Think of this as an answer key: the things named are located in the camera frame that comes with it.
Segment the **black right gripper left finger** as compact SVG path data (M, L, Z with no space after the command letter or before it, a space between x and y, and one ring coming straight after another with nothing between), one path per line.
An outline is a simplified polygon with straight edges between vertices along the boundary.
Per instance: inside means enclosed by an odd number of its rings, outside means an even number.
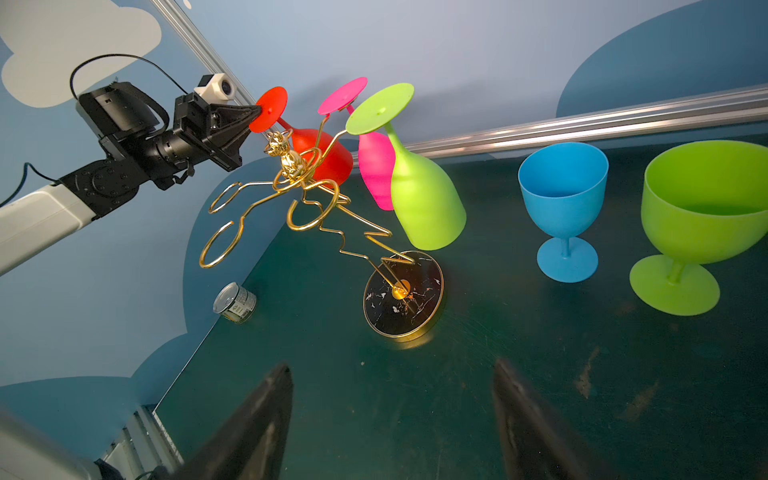
M172 479L277 479L287 445L292 373L278 364Z

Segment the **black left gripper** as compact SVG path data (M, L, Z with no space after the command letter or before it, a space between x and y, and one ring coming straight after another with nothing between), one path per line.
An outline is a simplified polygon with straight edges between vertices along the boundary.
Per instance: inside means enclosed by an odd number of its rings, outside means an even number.
M239 150L251 134L259 105L208 104L196 93L176 98L174 133L226 171L242 165Z

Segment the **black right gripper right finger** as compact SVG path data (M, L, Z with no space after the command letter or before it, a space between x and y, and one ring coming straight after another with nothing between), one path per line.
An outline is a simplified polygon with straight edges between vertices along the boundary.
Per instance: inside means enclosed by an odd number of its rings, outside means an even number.
M509 479L618 477L507 359L494 365L492 398Z

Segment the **green wine glass back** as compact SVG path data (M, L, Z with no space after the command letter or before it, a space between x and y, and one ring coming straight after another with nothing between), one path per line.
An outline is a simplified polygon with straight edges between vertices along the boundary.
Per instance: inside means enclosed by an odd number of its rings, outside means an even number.
M394 212L410 243L421 250L442 249L462 233L467 214L448 174L434 161L409 151L392 121L413 99L409 83L386 87L365 100L346 122L349 134L381 133L395 152L391 181Z

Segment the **green wine glass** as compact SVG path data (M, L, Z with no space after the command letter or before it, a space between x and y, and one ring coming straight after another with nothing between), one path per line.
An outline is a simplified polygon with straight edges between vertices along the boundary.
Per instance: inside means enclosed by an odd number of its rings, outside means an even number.
M386 87L365 100L346 122L349 134L381 133L395 152L391 181L394 212L410 243L421 250L442 249L462 233L467 214L448 174L434 161L409 151L392 121L413 99L409 83Z
M634 293L667 314L710 311L720 287L707 265L767 233L766 147L710 140L657 155L644 172L641 223L657 252L631 268Z

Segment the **blue wine glass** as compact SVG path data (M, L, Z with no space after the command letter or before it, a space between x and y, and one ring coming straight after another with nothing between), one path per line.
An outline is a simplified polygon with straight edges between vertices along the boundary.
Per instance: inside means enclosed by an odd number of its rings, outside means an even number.
M580 235L602 209L608 172L606 154L578 142L544 147L520 165L518 183L526 210L549 236L536 260L550 279L579 283L597 270L598 254Z

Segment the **green wine glass front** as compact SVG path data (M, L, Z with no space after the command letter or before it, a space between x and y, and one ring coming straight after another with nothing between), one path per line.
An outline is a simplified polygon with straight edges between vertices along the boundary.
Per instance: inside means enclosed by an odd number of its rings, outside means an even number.
M710 311L720 287L707 265L767 233L766 147L710 140L657 155L644 172L641 223L657 252L631 268L634 293L667 314Z

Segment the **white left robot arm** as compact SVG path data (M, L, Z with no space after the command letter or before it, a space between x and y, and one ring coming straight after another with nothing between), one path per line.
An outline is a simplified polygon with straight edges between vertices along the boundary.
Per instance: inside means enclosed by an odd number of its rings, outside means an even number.
M105 157L2 206L3 273L125 205L147 182L167 190L207 160L239 168L240 146L262 113L258 105L210 104L188 93L169 114L129 82L80 95L77 110Z

